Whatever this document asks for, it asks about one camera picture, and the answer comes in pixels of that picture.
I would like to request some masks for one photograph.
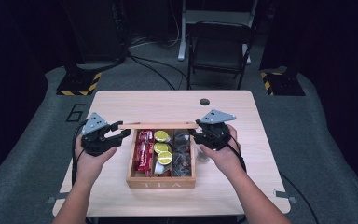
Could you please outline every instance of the wooden crate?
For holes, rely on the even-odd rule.
[[[133,129],[133,139],[131,144],[131,158],[127,173],[127,184],[130,189],[193,189],[196,186],[196,163],[195,163],[195,143],[193,137],[189,135],[189,153],[190,153],[190,165],[191,175],[189,176],[175,176],[173,166],[175,155],[173,153],[172,162],[167,165],[171,169],[171,173],[168,176],[155,175],[154,169],[157,163],[157,153],[153,151],[153,160],[151,166],[150,176],[146,175],[145,171],[138,171],[135,165],[136,155],[136,142],[138,134],[141,130],[152,130],[152,131],[165,131],[171,137],[172,148],[171,152],[176,151],[175,147],[175,132],[187,131],[188,129],[197,129],[196,123],[170,123],[170,124],[138,124],[132,125],[130,128]]]

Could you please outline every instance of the black chair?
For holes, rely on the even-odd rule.
[[[199,21],[188,35],[189,57],[187,68],[187,89],[190,90],[191,73],[196,69],[238,74],[241,88],[245,66],[252,46],[253,32],[249,26],[218,21]],[[247,45],[245,53],[242,45]]]

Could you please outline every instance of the gray gripper mount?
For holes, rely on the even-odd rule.
[[[86,125],[84,125],[83,130],[81,133],[83,135],[86,135],[88,133],[95,132],[97,130],[100,130],[101,128],[109,126],[106,120],[101,118],[97,113],[93,112],[91,116],[89,116],[89,119],[87,120]]]
[[[237,117],[235,115],[230,115],[228,113],[212,109],[211,112],[209,112],[207,115],[205,115],[200,122],[205,124],[215,124],[215,123],[221,123],[229,120],[234,120]]]

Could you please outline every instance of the chair leg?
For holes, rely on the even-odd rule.
[[[241,76],[240,76],[240,82],[238,82],[238,87],[237,90],[241,89],[241,84],[242,84],[242,79],[243,79],[243,74],[245,73],[245,69],[243,68],[242,72],[241,72]]]
[[[190,73],[191,73],[191,68],[189,65],[187,68],[187,90],[190,90]]]

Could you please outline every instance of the gray carpet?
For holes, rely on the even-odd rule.
[[[267,95],[258,70],[265,39],[259,35],[255,41],[252,64],[247,66],[242,89],[251,91],[255,97],[278,168],[306,196],[320,223],[358,223],[358,180],[327,131],[324,111],[312,84],[299,75],[306,96]],[[186,62],[177,61],[178,49],[178,43],[170,48],[147,44],[130,51],[185,72]],[[85,67],[101,65],[105,63],[90,63]],[[175,88],[179,87],[178,72],[152,65]],[[64,73],[63,68],[57,68],[46,74],[49,83],[46,98],[0,167],[0,223],[49,223],[53,219],[53,204],[46,201],[59,192],[71,160],[71,139],[77,126],[76,122],[66,122],[67,117],[75,104],[81,104],[76,109],[84,112],[81,119],[85,119],[95,94],[56,95]],[[202,73],[197,73],[195,81],[209,82],[211,78],[206,80]],[[225,86],[217,88],[235,88],[236,81],[226,78]],[[183,79],[180,89],[185,88]],[[103,72],[96,91],[168,89],[157,74],[127,59],[120,66]],[[193,89],[210,88],[194,85]],[[294,223],[315,223],[305,200],[285,179],[283,184],[298,200],[292,203],[287,216]]]

